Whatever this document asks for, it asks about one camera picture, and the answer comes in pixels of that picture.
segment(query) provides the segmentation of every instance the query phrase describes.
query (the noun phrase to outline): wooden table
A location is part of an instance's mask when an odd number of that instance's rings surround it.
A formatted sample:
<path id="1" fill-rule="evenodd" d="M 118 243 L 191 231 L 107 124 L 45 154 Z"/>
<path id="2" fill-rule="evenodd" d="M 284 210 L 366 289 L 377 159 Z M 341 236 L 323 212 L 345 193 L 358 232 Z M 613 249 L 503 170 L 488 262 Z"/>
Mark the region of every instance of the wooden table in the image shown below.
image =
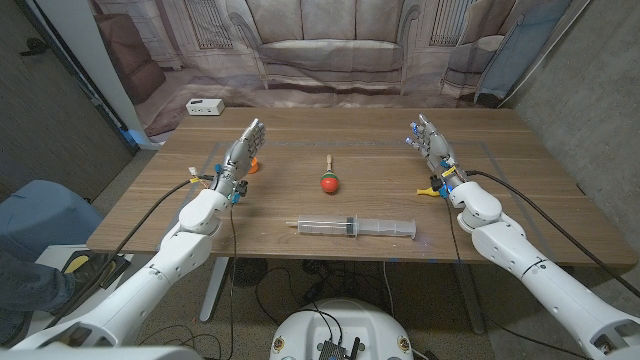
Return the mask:
<path id="1" fill-rule="evenodd" d="M 423 112 L 455 148 L 463 169 L 482 170 L 509 181 L 531 197 L 605 263 L 627 267 L 637 256 L 616 229 L 581 193 L 512 110 L 489 109 L 258 109 L 227 108 L 219 117 L 187 117 L 158 151 L 88 241 L 95 251 L 112 251 L 147 209 L 196 166 L 214 173 L 228 145 L 255 117 L 267 128 L 258 153 L 260 170 L 248 175 L 249 191 L 234 207 L 239 257 L 453 262 L 456 252 L 444 200 L 417 196 L 432 175 L 425 160 L 404 139 L 409 123 Z M 340 189 L 320 188 L 326 155 L 334 158 Z M 503 204 L 529 240 L 564 265 L 592 261 L 524 202 L 503 187 L 476 176 Z M 167 199 L 124 248 L 151 253 L 175 221 L 178 209 L 200 189 L 195 184 Z M 298 215 L 344 215 L 415 220 L 408 237 L 358 238 L 299 235 L 286 221 Z M 460 256 L 486 262 L 470 235 L 454 222 Z M 228 221 L 214 240 L 216 256 L 233 254 Z"/>

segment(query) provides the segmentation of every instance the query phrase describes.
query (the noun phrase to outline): toy maraca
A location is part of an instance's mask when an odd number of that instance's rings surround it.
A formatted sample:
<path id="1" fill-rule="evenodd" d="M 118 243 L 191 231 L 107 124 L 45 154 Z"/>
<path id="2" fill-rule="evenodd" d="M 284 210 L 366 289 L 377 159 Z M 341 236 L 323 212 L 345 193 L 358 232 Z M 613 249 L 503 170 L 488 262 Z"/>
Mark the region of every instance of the toy maraca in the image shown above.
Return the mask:
<path id="1" fill-rule="evenodd" d="M 338 177 L 331 171 L 331 155 L 327 155 L 327 172 L 322 175 L 320 186 L 327 194 L 338 190 Z"/>

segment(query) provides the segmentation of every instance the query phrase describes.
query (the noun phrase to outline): table leg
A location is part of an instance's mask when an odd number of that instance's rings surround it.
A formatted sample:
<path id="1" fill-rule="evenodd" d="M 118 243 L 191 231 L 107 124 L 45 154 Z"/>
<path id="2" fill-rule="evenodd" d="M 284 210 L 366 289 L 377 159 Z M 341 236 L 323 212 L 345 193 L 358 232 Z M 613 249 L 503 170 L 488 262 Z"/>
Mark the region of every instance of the table leg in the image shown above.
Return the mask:
<path id="1" fill-rule="evenodd" d="M 224 281 L 224 274 L 227 270 L 227 264 L 229 263 L 228 257 L 218 257 L 213 265 L 213 271 L 211 272 L 211 279 L 209 280 L 209 287 L 207 293 L 204 296 L 202 303 L 202 310 L 200 310 L 200 321 L 208 321 L 213 315 L 213 310 L 216 307 L 218 301 L 218 295 L 222 289 L 222 283 Z"/>
<path id="2" fill-rule="evenodd" d="M 464 298 L 464 303 L 467 307 L 471 330 L 478 335 L 484 334 L 484 318 L 482 317 L 482 311 L 480 310 L 480 302 L 478 301 L 475 284 L 471 280 L 471 270 L 469 269 L 469 265 L 453 264 L 453 269 L 456 274 L 456 278 L 458 278 L 462 297 Z"/>

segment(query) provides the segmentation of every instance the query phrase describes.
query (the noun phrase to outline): yellow object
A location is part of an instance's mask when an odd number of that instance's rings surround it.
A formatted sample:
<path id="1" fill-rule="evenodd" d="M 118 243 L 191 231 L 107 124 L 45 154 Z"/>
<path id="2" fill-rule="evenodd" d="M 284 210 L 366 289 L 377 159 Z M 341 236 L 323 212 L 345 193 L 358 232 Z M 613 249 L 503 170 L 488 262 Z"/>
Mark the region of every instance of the yellow object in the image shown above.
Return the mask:
<path id="1" fill-rule="evenodd" d="M 427 190 L 418 189 L 417 194 L 418 195 L 429 195 L 429 196 L 440 196 L 440 193 L 437 192 L 437 191 L 433 191 L 432 188 L 428 188 Z"/>
<path id="2" fill-rule="evenodd" d="M 75 258 L 75 259 L 73 259 L 71 261 L 69 266 L 67 266 L 67 268 L 64 270 L 64 273 L 65 274 L 70 274 L 70 273 L 74 272 L 77 268 L 80 267 L 80 265 L 82 265 L 85 262 L 87 262 L 87 260 L 89 260 L 89 257 L 86 256 L 86 255 L 78 256 L 77 258 Z"/>
<path id="3" fill-rule="evenodd" d="M 447 176 L 451 175 L 451 173 L 454 172 L 454 171 L 456 171 L 456 167 L 452 166 L 451 169 L 449 169 L 449 170 L 447 170 L 447 171 L 442 173 L 442 177 L 447 177 Z"/>

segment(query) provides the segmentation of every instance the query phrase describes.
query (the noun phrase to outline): white power strip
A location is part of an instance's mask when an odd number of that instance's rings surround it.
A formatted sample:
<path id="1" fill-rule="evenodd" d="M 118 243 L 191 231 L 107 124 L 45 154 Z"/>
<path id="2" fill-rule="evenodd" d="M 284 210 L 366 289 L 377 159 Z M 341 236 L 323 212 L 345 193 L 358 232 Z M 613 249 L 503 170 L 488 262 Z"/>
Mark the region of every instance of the white power strip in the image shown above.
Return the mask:
<path id="1" fill-rule="evenodd" d="M 222 99 L 191 99 L 186 106 L 189 115 L 220 115 L 224 110 Z"/>

